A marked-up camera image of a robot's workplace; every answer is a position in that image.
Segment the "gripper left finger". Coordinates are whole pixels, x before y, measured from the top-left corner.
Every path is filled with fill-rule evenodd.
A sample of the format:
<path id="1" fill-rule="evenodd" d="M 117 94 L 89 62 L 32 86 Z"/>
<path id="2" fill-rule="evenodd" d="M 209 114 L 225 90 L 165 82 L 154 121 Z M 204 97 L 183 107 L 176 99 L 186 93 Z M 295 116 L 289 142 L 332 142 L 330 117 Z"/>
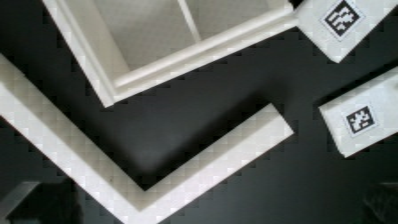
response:
<path id="1" fill-rule="evenodd" d="M 0 200 L 0 217 L 5 217 L 19 203 L 23 202 L 25 197 L 28 196 L 32 190 L 39 185 L 37 181 L 25 181 L 19 183 L 16 188 L 10 190 L 3 199 Z"/>

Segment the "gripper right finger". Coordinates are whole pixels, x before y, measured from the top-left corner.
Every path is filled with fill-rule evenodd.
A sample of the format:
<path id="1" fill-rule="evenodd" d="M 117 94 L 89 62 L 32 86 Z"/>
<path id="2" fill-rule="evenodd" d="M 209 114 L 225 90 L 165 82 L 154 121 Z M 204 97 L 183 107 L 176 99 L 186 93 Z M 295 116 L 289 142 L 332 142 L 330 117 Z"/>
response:
<path id="1" fill-rule="evenodd" d="M 398 224 L 398 183 L 376 184 L 362 202 L 362 224 Z"/>

